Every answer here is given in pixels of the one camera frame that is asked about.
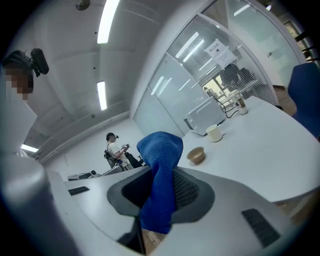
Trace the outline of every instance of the glass wall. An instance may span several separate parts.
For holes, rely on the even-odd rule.
[[[258,9],[244,0],[218,0],[203,14],[241,39],[274,85],[288,87],[293,67],[300,61],[282,32]]]
[[[209,96],[182,65],[166,54],[148,87],[185,135],[186,115]]]
[[[157,67],[133,120],[144,135],[164,131],[183,137],[190,130],[187,113],[209,97],[231,109],[229,96],[236,89],[245,99],[277,103],[272,85],[248,51],[225,28],[197,15]]]
[[[148,88],[144,92],[133,121],[144,136],[161,131],[183,137],[182,132],[168,112],[156,99],[156,96],[151,95],[151,91]]]
[[[218,45],[217,54],[210,50]],[[238,89],[247,99],[256,96],[275,104],[273,88],[242,45],[219,25],[197,16],[176,39],[168,53],[196,78],[210,96],[231,105]]]

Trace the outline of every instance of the white cup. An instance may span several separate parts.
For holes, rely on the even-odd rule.
[[[208,139],[212,142],[218,142],[223,137],[219,126],[216,124],[209,126],[205,131],[208,134]]]

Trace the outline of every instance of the paper sign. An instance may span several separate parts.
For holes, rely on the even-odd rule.
[[[237,59],[237,57],[232,53],[232,51],[230,51],[228,47],[226,47],[218,39],[216,39],[204,51],[207,52],[222,69],[224,69],[231,62]]]
[[[227,47],[216,39],[210,46],[204,51],[207,52],[213,59],[215,59],[219,54],[221,54]]]
[[[224,69],[226,66],[228,66],[231,62],[233,62],[236,59],[237,57],[232,53],[232,51],[226,48],[222,53],[220,53],[220,55],[215,57],[214,60],[222,69]]]

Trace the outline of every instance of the blue towel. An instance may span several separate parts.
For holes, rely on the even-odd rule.
[[[151,193],[140,211],[143,229],[167,234],[171,214],[176,210],[173,168],[180,160],[184,144],[181,138],[167,132],[154,132],[137,144],[144,162],[151,167]]]

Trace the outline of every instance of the white ceiling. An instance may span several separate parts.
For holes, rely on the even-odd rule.
[[[47,75],[34,76],[33,94],[27,101],[37,120],[25,144],[40,148],[33,155],[40,159],[66,140],[129,110],[127,102],[136,86],[132,73],[139,72],[142,56],[170,14],[164,10],[173,3],[121,0],[108,43],[97,44],[95,32],[106,0],[91,0],[83,11],[76,9],[75,2],[47,2],[24,24],[8,51],[41,48],[49,66]],[[99,81],[106,82],[105,111],[100,109]]]

